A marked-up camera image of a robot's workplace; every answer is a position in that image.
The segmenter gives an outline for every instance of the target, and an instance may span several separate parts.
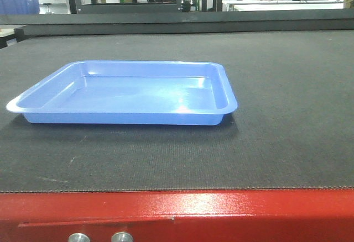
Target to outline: red metal panel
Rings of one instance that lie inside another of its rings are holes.
[[[354,190],[0,194],[0,241],[354,241]]]

